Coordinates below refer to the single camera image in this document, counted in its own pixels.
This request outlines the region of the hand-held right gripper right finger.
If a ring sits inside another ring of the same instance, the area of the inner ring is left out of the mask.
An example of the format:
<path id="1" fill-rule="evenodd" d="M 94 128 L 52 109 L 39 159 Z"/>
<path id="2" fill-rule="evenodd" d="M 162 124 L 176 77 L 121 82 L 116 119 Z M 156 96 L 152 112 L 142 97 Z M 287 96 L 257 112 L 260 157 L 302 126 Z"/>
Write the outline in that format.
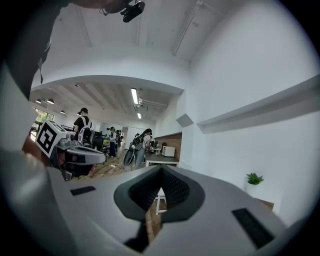
<path id="1" fill-rule="evenodd" d="M 168 169 L 192 184 L 189 198 L 161 217 L 182 216 L 197 203 L 200 207 L 186 220 L 164 222 L 149 255 L 266 255 L 274 249 L 271 242 L 285 233 L 286 226 L 271 210 L 237 186 L 174 166 Z"/>

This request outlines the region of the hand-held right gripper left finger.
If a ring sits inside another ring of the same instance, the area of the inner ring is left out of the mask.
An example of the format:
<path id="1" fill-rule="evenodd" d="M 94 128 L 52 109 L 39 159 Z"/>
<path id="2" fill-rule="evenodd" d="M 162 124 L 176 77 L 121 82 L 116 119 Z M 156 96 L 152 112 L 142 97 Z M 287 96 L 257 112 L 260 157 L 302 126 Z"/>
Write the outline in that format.
<path id="1" fill-rule="evenodd" d="M 145 219 L 126 217 L 114 200 L 119 185 L 156 171 L 145 167 L 102 178 L 65 182 L 57 169 L 47 169 L 47 245 L 70 256 L 161 256 L 163 242 L 141 244 Z"/>

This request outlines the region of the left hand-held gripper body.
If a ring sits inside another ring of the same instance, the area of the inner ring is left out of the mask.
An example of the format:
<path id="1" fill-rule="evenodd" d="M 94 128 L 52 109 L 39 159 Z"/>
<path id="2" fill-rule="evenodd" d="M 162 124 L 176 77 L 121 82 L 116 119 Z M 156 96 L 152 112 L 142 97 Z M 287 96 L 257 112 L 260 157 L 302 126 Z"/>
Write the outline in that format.
<path id="1" fill-rule="evenodd" d="M 64 180 L 88 176 L 94 172 L 96 164 L 66 163 L 66 150 L 79 146 L 71 139 L 72 135 L 51 120 L 45 120 L 36 137 L 35 143 L 49 159 L 51 167 L 60 170 Z"/>

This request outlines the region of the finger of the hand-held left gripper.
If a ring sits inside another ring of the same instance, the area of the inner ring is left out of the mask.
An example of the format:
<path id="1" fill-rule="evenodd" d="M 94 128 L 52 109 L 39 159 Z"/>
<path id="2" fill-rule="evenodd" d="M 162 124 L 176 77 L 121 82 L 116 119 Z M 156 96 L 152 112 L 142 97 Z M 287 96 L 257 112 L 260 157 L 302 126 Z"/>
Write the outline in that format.
<path id="1" fill-rule="evenodd" d="M 106 156 L 103 152 L 89 147 L 74 145 L 66 150 L 66 163 L 75 165 L 94 165 L 104 163 Z"/>

